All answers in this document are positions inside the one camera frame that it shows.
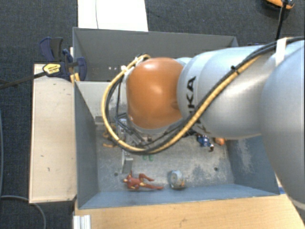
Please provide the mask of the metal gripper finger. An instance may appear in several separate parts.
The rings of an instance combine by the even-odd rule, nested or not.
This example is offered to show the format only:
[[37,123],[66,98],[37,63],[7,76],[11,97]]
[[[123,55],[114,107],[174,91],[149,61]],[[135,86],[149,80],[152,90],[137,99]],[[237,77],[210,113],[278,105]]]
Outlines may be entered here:
[[133,157],[126,151],[122,151],[122,173],[129,174],[132,170]]

